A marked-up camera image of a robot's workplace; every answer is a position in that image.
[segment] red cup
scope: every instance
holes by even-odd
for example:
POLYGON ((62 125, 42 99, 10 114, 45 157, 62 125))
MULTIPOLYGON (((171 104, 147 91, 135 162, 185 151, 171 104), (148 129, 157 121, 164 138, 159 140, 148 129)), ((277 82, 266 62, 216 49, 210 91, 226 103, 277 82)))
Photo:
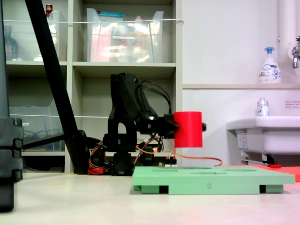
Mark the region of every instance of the red cup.
POLYGON ((203 147, 201 112, 175 112, 174 121, 178 124, 175 148, 203 147))

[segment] green board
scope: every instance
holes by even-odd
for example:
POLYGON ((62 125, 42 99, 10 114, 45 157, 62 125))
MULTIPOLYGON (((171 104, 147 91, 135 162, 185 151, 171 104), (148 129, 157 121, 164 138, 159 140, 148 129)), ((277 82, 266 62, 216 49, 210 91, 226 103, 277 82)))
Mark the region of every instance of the green board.
POLYGON ((137 166, 134 191, 143 194, 217 195, 282 193, 295 176, 250 166, 153 167, 137 166))

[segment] white table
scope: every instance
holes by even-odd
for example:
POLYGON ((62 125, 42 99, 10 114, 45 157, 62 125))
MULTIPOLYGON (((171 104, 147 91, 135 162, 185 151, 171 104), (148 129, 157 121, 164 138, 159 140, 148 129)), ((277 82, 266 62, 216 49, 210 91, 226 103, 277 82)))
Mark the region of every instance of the white table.
POLYGON ((24 174, 0 225, 300 225, 300 183, 284 194, 141 195, 131 177, 24 174))

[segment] soap dispenser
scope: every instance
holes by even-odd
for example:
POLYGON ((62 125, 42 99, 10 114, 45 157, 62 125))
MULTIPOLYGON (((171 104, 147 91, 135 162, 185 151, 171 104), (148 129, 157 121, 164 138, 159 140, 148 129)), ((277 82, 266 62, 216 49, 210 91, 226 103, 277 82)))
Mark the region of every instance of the soap dispenser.
POLYGON ((280 69, 272 56, 275 48, 267 47, 264 50, 267 52, 267 58, 258 76, 259 83, 281 83, 280 69))

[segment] transparent plastic box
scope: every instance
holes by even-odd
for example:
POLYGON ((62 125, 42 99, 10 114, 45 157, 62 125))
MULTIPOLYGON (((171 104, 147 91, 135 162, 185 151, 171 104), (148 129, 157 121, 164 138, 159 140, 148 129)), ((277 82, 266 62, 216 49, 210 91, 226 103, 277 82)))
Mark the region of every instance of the transparent plastic box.
MULTIPOLYGON (((54 100, 48 107, 24 105, 10 107, 10 116, 22 119, 24 143, 61 134, 62 127, 54 100)), ((64 151, 63 141, 46 144, 26 151, 64 151)))
MULTIPOLYGON (((68 24, 62 21, 60 12, 51 12, 48 24, 59 61, 66 61, 68 24)), ((7 60, 43 61, 31 22, 4 21, 4 30, 7 60)))
POLYGON ((157 11, 153 21, 99 22, 97 11, 88 8, 88 61, 162 62, 164 12, 157 11))

